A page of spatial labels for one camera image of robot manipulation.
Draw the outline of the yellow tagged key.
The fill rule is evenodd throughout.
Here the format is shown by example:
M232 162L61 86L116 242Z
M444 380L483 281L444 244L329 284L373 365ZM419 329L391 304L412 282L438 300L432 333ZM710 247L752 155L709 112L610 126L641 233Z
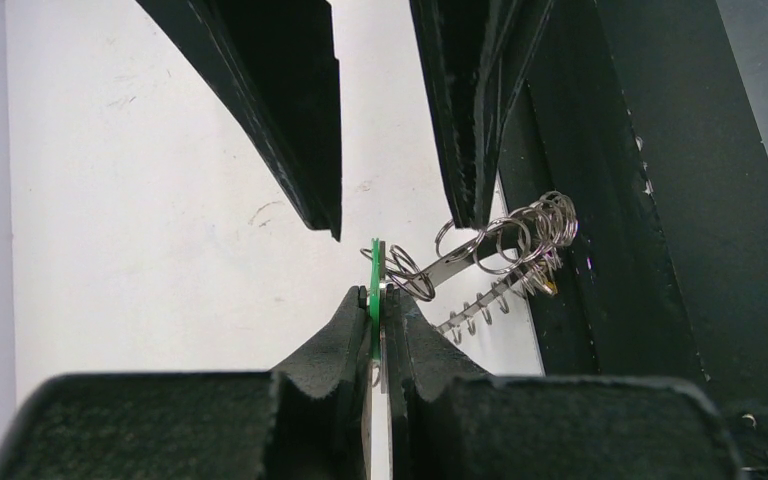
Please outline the yellow tagged key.
M552 282L545 282L541 284L541 289L548 295L556 295L557 288Z

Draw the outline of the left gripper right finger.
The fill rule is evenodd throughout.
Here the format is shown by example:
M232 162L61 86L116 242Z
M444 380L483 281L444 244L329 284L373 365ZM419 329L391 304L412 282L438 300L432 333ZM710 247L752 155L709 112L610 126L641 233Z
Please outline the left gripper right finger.
M671 378L496 376L383 296L396 479L740 479L713 404Z

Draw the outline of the large metal keyring with rings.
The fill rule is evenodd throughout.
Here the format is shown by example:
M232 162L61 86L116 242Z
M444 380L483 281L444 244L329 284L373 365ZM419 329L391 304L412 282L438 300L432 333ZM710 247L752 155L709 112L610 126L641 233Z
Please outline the large metal keyring with rings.
M541 289L545 282L552 282L559 293L555 273L563 266L561 251L573 243L579 222L572 199L549 191L534 202L490 221L471 239L443 253L442 241L453 229L452 220L440 228L434 240L437 260L423 268L401 246L384 247L383 282L416 300L430 302L444 282L471 267L493 276L486 291L464 302L461 309L450 312L449 318L435 327L459 345L464 333L477 333L477 320L493 323L493 306L503 313L511 310L508 293L524 300L538 295L555 296Z

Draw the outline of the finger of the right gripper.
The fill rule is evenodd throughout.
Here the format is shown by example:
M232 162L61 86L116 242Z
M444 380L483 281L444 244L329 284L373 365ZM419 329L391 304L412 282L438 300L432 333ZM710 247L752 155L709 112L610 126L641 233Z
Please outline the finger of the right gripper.
M245 131L305 226L341 236L339 61L326 1L141 0Z
M445 195L457 228L489 223L502 137L548 0L410 4Z

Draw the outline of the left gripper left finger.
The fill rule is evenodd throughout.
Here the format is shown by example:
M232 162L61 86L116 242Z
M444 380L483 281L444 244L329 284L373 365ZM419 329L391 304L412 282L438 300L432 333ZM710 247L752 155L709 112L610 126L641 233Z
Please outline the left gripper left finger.
M0 479L365 479L367 291L263 371L64 374L25 401Z

